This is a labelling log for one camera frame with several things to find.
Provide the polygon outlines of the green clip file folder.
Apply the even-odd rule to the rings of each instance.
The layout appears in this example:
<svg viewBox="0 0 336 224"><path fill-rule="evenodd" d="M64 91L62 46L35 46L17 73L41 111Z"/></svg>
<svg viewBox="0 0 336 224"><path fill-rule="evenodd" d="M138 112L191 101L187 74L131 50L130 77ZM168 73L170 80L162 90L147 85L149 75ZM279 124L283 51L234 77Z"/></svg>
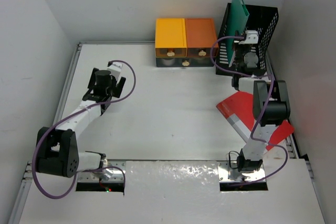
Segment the green clip file folder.
<svg viewBox="0 0 336 224"><path fill-rule="evenodd" d="M226 36L239 36L246 27L249 12L246 8L244 0L232 0L230 10L227 17Z"/></svg>

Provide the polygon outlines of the red clip file folder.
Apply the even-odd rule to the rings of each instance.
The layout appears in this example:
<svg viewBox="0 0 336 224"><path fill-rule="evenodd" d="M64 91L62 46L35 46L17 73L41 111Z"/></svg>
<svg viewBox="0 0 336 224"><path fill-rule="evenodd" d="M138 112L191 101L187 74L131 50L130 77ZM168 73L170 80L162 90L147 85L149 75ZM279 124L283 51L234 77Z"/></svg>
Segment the red clip file folder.
<svg viewBox="0 0 336 224"><path fill-rule="evenodd" d="M238 91L216 105L216 108L246 143L254 126L253 95ZM283 121L272 134L271 144L279 144L294 132L294 127Z"/></svg>

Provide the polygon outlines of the transparent grey drawer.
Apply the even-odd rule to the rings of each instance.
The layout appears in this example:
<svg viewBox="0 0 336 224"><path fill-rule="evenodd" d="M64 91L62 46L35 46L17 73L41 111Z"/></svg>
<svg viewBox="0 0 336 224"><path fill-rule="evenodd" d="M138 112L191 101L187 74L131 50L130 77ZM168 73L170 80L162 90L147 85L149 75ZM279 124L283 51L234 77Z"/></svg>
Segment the transparent grey drawer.
<svg viewBox="0 0 336 224"><path fill-rule="evenodd" d="M156 66L157 67L182 67L185 58L156 58Z"/></svg>
<svg viewBox="0 0 336 224"><path fill-rule="evenodd" d="M187 57L183 60L185 67L213 67L210 57Z"/></svg>

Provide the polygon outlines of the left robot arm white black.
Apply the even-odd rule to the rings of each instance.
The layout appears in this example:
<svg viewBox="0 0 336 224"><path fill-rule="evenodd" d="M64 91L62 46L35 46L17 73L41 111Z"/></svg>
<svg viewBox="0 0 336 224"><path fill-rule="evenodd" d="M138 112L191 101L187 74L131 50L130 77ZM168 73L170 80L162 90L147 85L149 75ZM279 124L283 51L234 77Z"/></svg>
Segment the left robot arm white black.
<svg viewBox="0 0 336 224"><path fill-rule="evenodd" d="M107 102L119 98L126 78L120 77L121 63L106 70L93 68L88 90L79 106L73 111L82 113L60 123L43 140L36 156L35 171L62 177L72 177L76 172L102 167L105 154L92 151L79 152L80 135L109 107Z"/></svg>

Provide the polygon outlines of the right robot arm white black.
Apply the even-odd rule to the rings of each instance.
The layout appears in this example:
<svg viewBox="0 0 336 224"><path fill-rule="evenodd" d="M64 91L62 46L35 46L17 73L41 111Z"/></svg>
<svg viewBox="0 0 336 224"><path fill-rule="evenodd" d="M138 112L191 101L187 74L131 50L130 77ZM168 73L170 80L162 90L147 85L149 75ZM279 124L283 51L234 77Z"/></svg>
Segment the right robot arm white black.
<svg viewBox="0 0 336 224"><path fill-rule="evenodd" d="M237 91L253 95L252 113L255 119L250 137L237 157L239 172L254 172L261 168L271 135L290 115L286 82L277 81L273 74L266 75L264 70L257 68L257 56L246 59L246 55L251 53L247 49L255 44L256 39L239 36L234 37L232 45L235 57L241 59L236 63L232 86Z"/></svg>

